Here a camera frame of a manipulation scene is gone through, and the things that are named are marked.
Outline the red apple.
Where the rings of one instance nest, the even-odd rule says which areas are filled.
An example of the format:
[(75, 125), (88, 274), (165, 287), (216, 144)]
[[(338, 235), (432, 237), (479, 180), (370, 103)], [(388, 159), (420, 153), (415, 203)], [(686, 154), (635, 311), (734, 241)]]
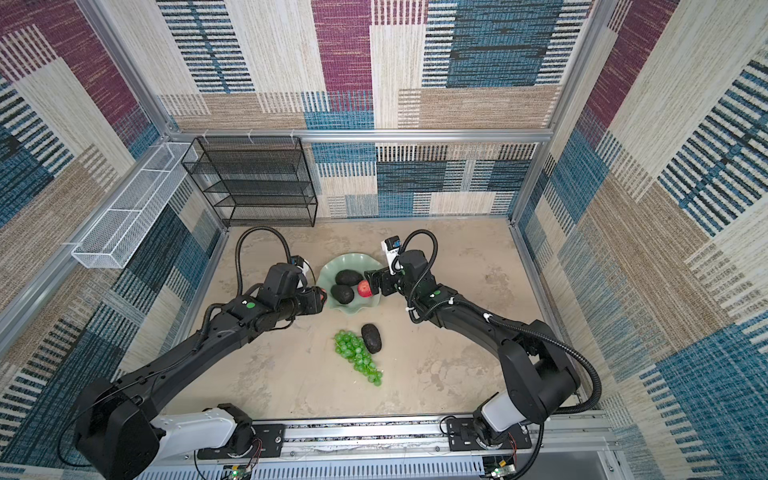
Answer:
[(370, 283), (367, 280), (363, 280), (357, 284), (357, 293), (362, 298), (370, 298), (374, 295)]

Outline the dark avocado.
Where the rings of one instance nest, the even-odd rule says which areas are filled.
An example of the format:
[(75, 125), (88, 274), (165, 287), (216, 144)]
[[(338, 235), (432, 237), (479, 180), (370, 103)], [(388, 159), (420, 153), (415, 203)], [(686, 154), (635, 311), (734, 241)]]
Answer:
[(350, 269), (341, 270), (335, 275), (337, 285), (356, 287), (363, 280), (365, 278), (361, 273)]
[(330, 292), (333, 299), (341, 305), (348, 305), (355, 299), (355, 290), (348, 285), (333, 285)]
[(382, 337), (376, 325), (368, 323), (361, 328), (361, 338), (370, 354), (377, 354), (383, 347)]

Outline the green grape bunch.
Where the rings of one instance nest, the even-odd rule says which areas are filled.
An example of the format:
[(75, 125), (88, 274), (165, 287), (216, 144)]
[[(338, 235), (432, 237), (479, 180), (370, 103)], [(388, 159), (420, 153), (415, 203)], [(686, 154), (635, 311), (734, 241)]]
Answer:
[(336, 353), (350, 363), (355, 371), (364, 375), (369, 383), (382, 385), (383, 373), (360, 336), (348, 330), (341, 330), (334, 335), (334, 343)]

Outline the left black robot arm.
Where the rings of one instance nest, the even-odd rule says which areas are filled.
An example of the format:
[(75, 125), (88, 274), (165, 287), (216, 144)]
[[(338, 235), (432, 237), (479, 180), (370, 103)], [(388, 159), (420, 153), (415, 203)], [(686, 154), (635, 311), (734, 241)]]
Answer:
[(275, 264), (264, 282), (211, 305), (201, 329), (165, 354), (115, 381), (93, 381), (75, 404), (76, 451), (106, 479), (137, 477), (171, 439), (157, 418), (177, 394), (278, 322), (323, 310), (327, 292), (305, 281), (299, 267)]

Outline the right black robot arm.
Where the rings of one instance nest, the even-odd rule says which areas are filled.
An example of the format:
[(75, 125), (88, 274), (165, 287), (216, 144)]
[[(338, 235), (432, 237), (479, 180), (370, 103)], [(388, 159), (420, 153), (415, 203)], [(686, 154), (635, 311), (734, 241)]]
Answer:
[(458, 333), (499, 361), (505, 390), (473, 413), (475, 436), (484, 447), (502, 443), (515, 425), (545, 422), (581, 386), (570, 356), (554, 343), (546, 323), (510, 321), (469, 301), (435, 280), (420, 250), (407, 251), (396, 269), (369, 270), (364, 278), (374, 293), (401, 294), (417, 323)]

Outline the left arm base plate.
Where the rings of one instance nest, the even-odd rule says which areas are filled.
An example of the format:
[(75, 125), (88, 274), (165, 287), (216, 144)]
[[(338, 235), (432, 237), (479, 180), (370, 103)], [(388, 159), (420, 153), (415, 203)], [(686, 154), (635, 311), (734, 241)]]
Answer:
[(239, 460), (277, 458), (281, 455), (285, 424), (237, 426), (233, 436), (222, 446), (196, 452), (197, 460)]

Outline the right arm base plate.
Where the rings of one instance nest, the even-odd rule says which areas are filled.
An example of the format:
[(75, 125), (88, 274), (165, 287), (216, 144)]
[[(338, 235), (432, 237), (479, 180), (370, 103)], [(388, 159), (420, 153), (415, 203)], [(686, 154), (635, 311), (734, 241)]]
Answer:
[(519, 424), (498, 433), (478, 419), (448, 415), (439, 421), (438, 428), (447, 437), (452, 452), (520, 450), (533, 446), (530, 434)]

